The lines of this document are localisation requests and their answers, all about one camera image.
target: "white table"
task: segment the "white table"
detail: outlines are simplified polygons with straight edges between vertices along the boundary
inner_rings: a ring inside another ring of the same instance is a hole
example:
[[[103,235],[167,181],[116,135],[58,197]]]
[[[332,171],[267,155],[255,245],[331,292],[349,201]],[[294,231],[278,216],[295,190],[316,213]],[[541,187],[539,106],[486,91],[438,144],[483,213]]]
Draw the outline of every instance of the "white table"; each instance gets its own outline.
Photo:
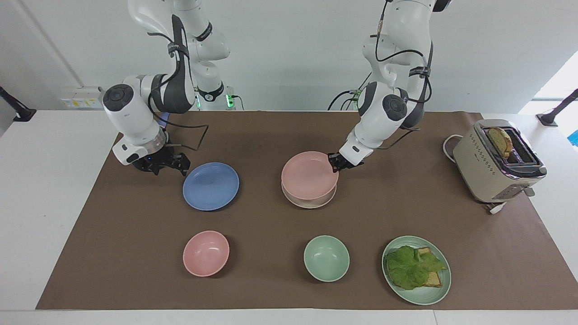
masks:
[[[532,203],[578,278],[578,153],[533,116],[517,124],[549,174]],[[578,311],[34,311],[116,137],[103,112],[39,111],[0,138],[0,324],[572,324]]]

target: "brown tablecloth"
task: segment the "brown tablecloth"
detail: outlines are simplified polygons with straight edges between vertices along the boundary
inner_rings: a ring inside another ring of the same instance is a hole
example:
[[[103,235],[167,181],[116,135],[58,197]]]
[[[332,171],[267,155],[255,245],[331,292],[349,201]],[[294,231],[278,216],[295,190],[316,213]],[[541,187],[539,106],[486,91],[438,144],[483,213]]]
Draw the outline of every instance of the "brown tablecloth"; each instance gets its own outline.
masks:
[[[37,308],[420,309],[395,295],[380,264],[390,240],[416,235],[445,254],[453,276],[447,297],[428,309],[577,309],[578,283],[528,198],[488,215],[443,155],[445,137],[480,118],[427,113],[422,131],[341,172],[329,205],[303,210],[281,192],[283,165],[300,152],[339,150],[356,113],[172,116],[210,124],[201,151],[187,155],[192,167],[221,161],[235,168],[235,200],[197,211],[185,203],[177,171],[154,176],[110,154]],[[174,143],[196,145],[198,130],[169,130]],[[182,263],[185,244],[203,230],[222,232],[231,244],[228,263],[211,278],[190,275]],[[306,243],[322,234],[350,252],[350,269],[335,283],[314,280],[303,264]]]

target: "cream toaster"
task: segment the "cream toaster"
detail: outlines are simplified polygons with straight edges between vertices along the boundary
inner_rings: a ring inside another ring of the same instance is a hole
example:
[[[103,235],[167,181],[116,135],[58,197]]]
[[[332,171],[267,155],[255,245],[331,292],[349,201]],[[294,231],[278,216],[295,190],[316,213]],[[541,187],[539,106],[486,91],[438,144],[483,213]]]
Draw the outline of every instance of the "cream toaster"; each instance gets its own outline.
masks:
[[[512,139],[512,152],[503,158],[488,137],[499,127]],[[454,148],[455,163],[473,196],[486,203],[512,200],[520,193],[533,196],[532,185],[546,176],[546,167],[522,133],[506,120],[480,120]]]

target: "green plate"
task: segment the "green plate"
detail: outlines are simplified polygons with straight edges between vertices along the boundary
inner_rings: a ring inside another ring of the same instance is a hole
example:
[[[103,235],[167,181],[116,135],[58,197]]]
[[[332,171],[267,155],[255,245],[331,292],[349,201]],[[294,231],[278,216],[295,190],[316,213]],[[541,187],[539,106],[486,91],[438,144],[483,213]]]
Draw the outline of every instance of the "green plate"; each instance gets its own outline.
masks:
[[[347,247],[339,239],[327,235],[311,239],[305,247],[303,260],[307,271],[323,282],[337,281],[349,269]]]
[[[385,263],[385,257],[391,252],[396,251],[401,246],[410,246],[413,248],[429,247],[432,253],[439,258],[440,261],[444,262],[447,269],[438,272],[439,278],[442,281],[441,288],[430,288],[430,287],[419,287],[413,290],[405,290],[396,286],[392,281],[387,272],[387,266]],[[433,305],[440,300],[444,299],[448,291],[450,291],[451,286],[451,271],[450,265],[447,263],[446,257],[442,252],[434,246],[432,243],[426,241],[423,238],[415,236],[402,236],[395,238],[389,244],[387,244],[386,249],[383,251],[381,256],[381,268],[383,270],[383,275],[386,277],[387,283],[393,289],[398,296],[416,305]]]

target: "toast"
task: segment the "toast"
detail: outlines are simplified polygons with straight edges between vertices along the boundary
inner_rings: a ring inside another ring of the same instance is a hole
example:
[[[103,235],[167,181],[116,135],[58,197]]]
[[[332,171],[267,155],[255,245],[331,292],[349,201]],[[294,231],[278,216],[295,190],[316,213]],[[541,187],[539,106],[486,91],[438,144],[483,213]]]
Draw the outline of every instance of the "toast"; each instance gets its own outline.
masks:
[[[431,249],[429,247],[418,248],[417,253],[419,255],[422,255],[425,253],[431,253]],[[423,286],[424,287],[441,288],[442,287],[442,281],[439,278],[439,274],[437,272],[430,272],[428,274],[428,279],[427,279],[427,281],[425,281]]]
[[[505,159],[510,157],[513,150],[512,139],[502,128],[490,128],[488,130],[488,137],[490,138],[494,148],[498,151],[500,156]]]

